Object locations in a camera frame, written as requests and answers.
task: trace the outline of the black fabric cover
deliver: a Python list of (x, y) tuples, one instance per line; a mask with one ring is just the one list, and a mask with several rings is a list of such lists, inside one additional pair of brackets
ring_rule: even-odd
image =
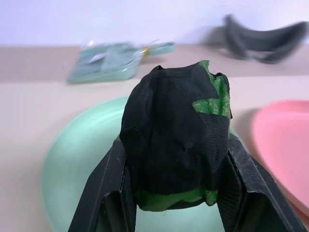
[[(227, 77), (216, 76), (224, 77), (229, 91)], [(120, 132), (133, 192), (168, 195), (219, 188), (230, 119), (198, 113), (192, 106), (210, 98), (219, 96), (199, 63), (157, 66), (142, 78), (129, 96)]]

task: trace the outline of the beige table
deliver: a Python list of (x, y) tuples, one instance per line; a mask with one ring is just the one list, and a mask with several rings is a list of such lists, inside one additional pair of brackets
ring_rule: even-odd
[(309, 100), (309, 46), (278, 65), (233, 60), (223, 52), (183, 45), (174, 53), (145, 59), (131, 80), (68, 86), (65, 80), (78, 48), (0, 48), (0, 230), (50, 231), (39, 190), (42, 163), (52, 140), (80, 112), (128, 95), (158, 64), (180, 67), (210, 59), (212, 72), (226, 74), (232, 126), (254, 154), (249, 123), (257, 108), (282, 99)]

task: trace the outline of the pink dish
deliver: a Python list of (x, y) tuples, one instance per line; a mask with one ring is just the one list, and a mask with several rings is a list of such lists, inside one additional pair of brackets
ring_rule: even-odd
[(309, 217), (309, 101), (281, 101), (261, 109), (252, 137), (261, 163)]

